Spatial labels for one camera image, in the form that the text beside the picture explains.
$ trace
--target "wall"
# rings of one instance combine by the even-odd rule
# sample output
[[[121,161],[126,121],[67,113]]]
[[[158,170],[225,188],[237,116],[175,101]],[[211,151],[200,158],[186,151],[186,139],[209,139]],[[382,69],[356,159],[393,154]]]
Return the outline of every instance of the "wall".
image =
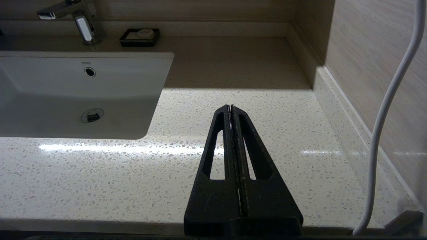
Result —
[[[2,0],[1,20],[37,19],[61,0]],[[297,0],[95,0],[101,20],[231,20],[287,22]]]
[[[371,131],[382,98],[408,46],[413,7],[413,0],[298,3],[296,24]],[[426,93],[427,33],[394,98],[380,143],[425,209]]]

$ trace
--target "white cord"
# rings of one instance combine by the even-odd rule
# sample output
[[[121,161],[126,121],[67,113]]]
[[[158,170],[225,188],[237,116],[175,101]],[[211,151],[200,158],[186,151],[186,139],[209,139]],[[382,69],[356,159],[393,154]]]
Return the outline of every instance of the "white cord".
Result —
[[[416,0],[414,28],[412,31],[411,42],[409,43],[408,49],[406,50],[406,53],[403,56],[403,59],[400,62],[395,75],[393,76],[392,82],[390,83],[390,86],[387,89],[386,95],[384,96],[383,102],[381,103],[380,110],[378,111],[377,119],[375,120],[374,130],[372,131],[371,145],[369,150],[369,176],[367,195],[365,199],[365,209],[360,223],[353,230],[354,236],[360,235],[366,229],[369,221],[371,220],[372,209],[374,207],[377,155],[378,145],[380,144],[381,131],[383,130],[384,121],[386,120],[387,112],[389,111],[393,97],[395,96],[396,91],[399,88],[400,82],[402,81],[406,70],[408,70],[409,64],[411,63],[412,59],[415,56],[415,53],[417,52],[418,47],[420,46],[424,33],[425,14],[426,0]]]

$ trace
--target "sink basin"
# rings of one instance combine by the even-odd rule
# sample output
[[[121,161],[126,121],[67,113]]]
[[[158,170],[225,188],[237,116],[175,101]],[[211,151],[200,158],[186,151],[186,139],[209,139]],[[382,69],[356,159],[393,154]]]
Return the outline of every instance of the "sink basin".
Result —
[[[173,53],[0,52],[0,136],[139,139]]]

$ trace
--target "black soap dish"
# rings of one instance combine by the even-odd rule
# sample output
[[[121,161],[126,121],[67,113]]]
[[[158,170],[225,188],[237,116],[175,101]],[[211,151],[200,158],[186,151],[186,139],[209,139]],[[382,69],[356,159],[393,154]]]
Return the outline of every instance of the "black soap dish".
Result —
[[[122,47],[154,47],[160,37],[160,30],[158,28],[151,28],[154,35],[151,38],[140,39],[137,33],[143,30],[141,28],[130,28],[120,38]]]

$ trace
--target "chrome faucet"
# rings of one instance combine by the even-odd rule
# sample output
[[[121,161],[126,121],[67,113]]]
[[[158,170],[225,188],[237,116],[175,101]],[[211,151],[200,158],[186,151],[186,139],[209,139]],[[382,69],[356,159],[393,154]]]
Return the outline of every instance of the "chrome faucet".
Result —
[[[43,20],[54,20],[71,14],[83,38],[84,45],[92,46],[101,41],[95,33],[91,20],[91,18],[95,17],[95,7],[92,0],[64,0],[61,3],[37,11],[37,14]]]

